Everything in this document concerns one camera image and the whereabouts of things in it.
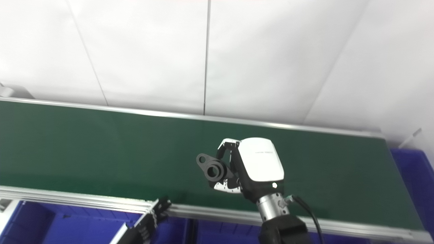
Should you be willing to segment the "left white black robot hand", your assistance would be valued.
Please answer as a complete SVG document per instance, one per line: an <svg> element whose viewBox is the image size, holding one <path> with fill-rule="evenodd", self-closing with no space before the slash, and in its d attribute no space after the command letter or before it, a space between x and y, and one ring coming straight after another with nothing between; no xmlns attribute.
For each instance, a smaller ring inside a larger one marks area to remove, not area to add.
<svg viewBox="0 0 434 244"><path fill-rule="evenodd" d="M171 206L168 196L156 199L132 226L122 224L110 244L150 244L158 225L169 217L166 211Z"/></svg>

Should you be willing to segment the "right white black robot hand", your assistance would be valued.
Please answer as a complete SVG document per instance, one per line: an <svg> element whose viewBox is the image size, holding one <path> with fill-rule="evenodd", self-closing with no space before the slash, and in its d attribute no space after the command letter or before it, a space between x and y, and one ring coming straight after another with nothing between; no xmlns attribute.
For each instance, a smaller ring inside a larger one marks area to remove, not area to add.
<svg viewBox="0 0 434 244"><path fill-rule="evenodd" d="M284 169L273 142L265 138L235 140L226 138L218 147L216 158L230 153L230 171L226 178L230 190L239 188L245 199L256 203L270 194L284 193Z"/></svg>

